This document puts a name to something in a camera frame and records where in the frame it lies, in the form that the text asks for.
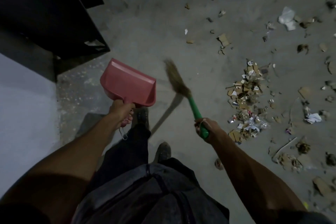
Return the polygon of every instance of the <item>pink plastic dustpan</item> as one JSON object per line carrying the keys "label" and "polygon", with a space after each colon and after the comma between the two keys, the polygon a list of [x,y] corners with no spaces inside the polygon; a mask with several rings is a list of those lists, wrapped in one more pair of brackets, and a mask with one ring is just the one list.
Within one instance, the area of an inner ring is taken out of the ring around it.
{"label": "pink plastic dustpan", "polygon": [[100,83],[112,100],[135,103],[137,108],[152,106],[156,100],[156,79],[131,68],[116,59],[111,59]]}

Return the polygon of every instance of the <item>green broom handle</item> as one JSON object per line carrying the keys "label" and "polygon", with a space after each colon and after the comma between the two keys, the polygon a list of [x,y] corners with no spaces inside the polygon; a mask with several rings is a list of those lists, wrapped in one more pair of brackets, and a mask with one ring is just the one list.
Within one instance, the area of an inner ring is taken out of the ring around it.
{"label": "green broom handle", "polygon": [[[199,110],[197,108],[197,105],[196,105],[193,97],[188,98],[188,100],[189,100],[189,104],[190,104],[191,110],[192,110],[192,112],[194,114],[194,118],[195,119],[203,118],[202,115],[201,115],[201,113],[199,112]],[[208,136],[209,136],[209,131],[208,131],[208,129],[206,129],[204,127],[203,124],[201,124],[201,127],[200,127],[200,136],[201,136],[202,139],[207,139]]]}

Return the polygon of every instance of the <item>black shoe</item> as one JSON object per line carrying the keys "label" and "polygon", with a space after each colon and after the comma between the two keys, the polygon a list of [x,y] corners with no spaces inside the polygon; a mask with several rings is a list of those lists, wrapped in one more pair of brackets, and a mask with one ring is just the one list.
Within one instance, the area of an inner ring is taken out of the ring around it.
{"label": "black shoe", "polygon": [[158,150],[156,151],[157,163],[160,163],[164,160],[171,158],[171,148],[167,142],[163,142],[159,145]]}
{"label": "black shoe", "polygon": [[132,127],[136,124],[144,124],[149,130],[149,120],[148,120],[148,107],[141,107],[134,109],[134,115],[132,120]]}

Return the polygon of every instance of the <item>gray floor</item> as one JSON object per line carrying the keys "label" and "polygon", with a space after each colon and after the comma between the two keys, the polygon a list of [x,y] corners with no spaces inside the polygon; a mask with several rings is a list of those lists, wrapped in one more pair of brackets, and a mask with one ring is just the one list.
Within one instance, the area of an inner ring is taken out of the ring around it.
{"label": "gray floor", "polygon": [[[164,58],[174,59],[180,68],[182,77],[191,88],[195,101],[204,116],[216,120],[229,132],[235,126],[227,120],[235,111],[227,103],[226,87],[241,79],[246,67],[246,58],[253,59],[260,66],[275,63],[275,71],[271,71],[270,90],[281,92],[274,97],[278,108],[274,115],[289,110],[293,101],[299,97],[297,90],[309,86],[312,90],[310,107],[313,112],[328,110],[331,118],[318,124],[301,122],[303,113],[300,104],[293,108],[293,118],[298,121],[295,136],[307,136],[312,150],[309,153],[315,169],[300,174],[285,171],[280,165],[271,161],[268,155],[269,146],[277,149],[289,138],[284,133],[288,120],[283,124],[272,123],[271,129],[263,131],[257,138],[243,143],[240,147],[252,158],[279,175],[295,193],[309,204],[309,209],[316,210],[329,204],[320,195],[309,201],[308,190],[313,190],[311,179],[320,175],[326,181],[336,175],[331,167],[324,169],[325,151],[336,153],[334,134],[335,104],[324,101],[327,95],[333,94],[330,89],[320,90],[324,81],[333,80],[334,75],[327,71],[324,60],[334,57],[336,49],[336,33],[334,12],[325,6],[325,0],[104,0],[105,5],[89,10],[89,13],[109,44],[111,52],[76,67],[58,77],[58,95],[61,107],[61,140],[71,141],[81,133],[80,127],[86,116],[90,120],[92,114],[107,113],[111,101],[100,86],[100,76],[108,61],[114,57],[135,69],[157,78],[157,101],[149,109],[149,121],[153,127],[169,107],[174,98],[163,69]],[[184,8],[189,3],[190,10]],[[305,31],[297,28],[287,32],[278,24],[277,17],[284,6],[289,6],[302,18],[320,16],[323,23],[312,24],[307,32],[311,35],[304,38]],[[218,18],[220,10],[225,16]],[[211,17],[210,23],[205,18]],[[266,34],[265,24],[274,22],[278,27],[271,32],[269,40],[263,42]],[[226,33],[232,42],[226,48],[226,55],[217,52],[220,43],[216,40],[219,34]],[[318,44],[324,42],[327,52],[321,52]],[[309,54],[297,53],[298,44],[309,44]],[[265,93],[260,101],[266,105],[271,98]],[[270,139],[277,139],[271,144]],[[120,135],[116,133],[113,142]],[[253,223],[242,202],[235,193],[225,171],[214,167],[216,153],[212,147],[204,143],[195,134],[193,117],[186,100],[160,126],[149,141],[149,160],[153,160],[158,145],[167,141],[172,147],[173,157],[195,171],[204,190],[230,209],[231,223]],[[330,210],[324,212],[336,220]]]}

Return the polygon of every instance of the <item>hand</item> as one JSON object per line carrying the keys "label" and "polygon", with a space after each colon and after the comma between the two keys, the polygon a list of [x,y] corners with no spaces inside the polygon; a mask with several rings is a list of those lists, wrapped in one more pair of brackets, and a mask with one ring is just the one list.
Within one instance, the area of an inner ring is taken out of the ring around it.
{"label": "hand", "polygon": [[195,129],[198,135],[199,135],[199,127],[201,123],[209,131],[208,138],[204,140],[207,143],[211,144],[214,138],[216,138],[220,133],[224,132],[216,121],[210,120],[209,118],[200,118],[200,119],[195,120]]}
{"label": "hand", "polygon": [[114,100],[109,114],[113,115],[115,119],[117,119],[116,129],[120,128],[121,123],[127,119],[127,123],[130,124],[133,117],[133,109],[135,108],[135,104],[124,104],[122,100]]}

